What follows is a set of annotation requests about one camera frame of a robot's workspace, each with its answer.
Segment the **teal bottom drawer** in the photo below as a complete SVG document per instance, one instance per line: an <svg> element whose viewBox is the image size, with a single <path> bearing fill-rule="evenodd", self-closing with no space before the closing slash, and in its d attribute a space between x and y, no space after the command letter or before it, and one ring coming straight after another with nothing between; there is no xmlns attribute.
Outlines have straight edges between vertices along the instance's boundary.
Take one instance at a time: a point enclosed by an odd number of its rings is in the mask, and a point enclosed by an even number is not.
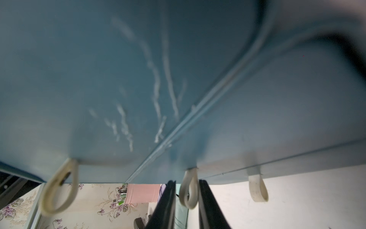
<svg viewBox="0 0 366 229"><path fill-rule="evenodd" d="M255 166L225 171L205 177L209 184L249 182L249 192L254 202L268 202L269 194L264 179L301 173L363 165L366 163L366 140L357 139L289 156Z"/></svg>

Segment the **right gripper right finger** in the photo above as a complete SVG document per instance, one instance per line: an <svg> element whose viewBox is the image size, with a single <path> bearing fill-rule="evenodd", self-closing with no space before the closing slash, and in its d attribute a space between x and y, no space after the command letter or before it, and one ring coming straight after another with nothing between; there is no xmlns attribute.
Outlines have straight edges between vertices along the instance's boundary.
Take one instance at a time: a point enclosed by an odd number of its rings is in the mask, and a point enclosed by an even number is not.
<svg viewBox="0 0 366 229"><path fill-rule="evenodd" d="M200 229L230 229L207 181L199 180L199 190Z"/></svg>

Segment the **teal drawer cabinet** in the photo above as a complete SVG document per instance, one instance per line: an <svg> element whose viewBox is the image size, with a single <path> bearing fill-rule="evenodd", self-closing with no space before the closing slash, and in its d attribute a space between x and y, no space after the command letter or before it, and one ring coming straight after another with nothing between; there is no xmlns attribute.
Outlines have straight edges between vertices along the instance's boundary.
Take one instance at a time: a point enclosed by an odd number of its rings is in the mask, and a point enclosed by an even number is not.
<svg viewBox="0 0 366 229"><path fill-rule="evenodd" d="M1 169L126 181L252 41L266 1L1 1Z"/></svg>

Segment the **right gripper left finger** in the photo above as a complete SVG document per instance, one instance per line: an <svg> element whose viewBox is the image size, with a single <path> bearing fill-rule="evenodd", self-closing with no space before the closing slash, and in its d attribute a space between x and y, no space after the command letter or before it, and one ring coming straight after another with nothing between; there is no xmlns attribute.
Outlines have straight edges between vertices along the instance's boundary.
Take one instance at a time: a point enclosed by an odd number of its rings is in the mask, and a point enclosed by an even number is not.
<svg viewBox="0 0 366 229"><path fill-rule="evenodd" d="M169 181L146 229L173 229L175 219L176 182Z"/></svg>

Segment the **teal top drawer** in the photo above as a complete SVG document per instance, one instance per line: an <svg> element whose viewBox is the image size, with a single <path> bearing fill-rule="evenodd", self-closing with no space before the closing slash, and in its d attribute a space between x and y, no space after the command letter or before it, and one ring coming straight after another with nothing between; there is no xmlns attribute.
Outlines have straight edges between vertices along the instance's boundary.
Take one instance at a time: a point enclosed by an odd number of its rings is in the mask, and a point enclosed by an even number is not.
<svg viewBox="0 0 366 229"><path fill-rule="evenodd" d="M58 189L71 176L71 190L65 202L58 208L54 205L54 199ZM68 158L63 165L56 171L53 177L45 184L39 199L39 210L41 214L51 216L59 214L74 202L79 187L79 162L76 159Z"/></svg>

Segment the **teal drawer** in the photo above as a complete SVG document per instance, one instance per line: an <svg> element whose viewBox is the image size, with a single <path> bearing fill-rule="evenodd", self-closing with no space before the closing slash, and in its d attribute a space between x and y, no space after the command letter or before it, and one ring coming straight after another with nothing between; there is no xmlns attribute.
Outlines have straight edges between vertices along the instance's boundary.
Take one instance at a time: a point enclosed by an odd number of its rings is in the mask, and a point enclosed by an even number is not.
<svg viewBox="0 0 366 229"><path fill-rule="evenodd" d="M129 176L181 183L366 139L365 1L260 1L243 50Z"/></svg>
<svg viewBox="0 0 366 229"><path fill-rule="evenodd" d="M71 190L65 202L58 208L54 205L54 199L58 189L71 176ZM76 159L68 158L63 165L56 171L53 177L45 184L39 199L39 210L41 214L51 216L59 214L74 202L79 187L79 162Z"/></svg>
<svg viewBox="0 0 366 229"><path fill-rule="evenodd" d="M249 192L254 202L268 202L269 194L264 179L301 173L363 165L366 163L366 140L357 139L289 156L255 166L225 171L205 177L209 184L249 182Z"/></svg>

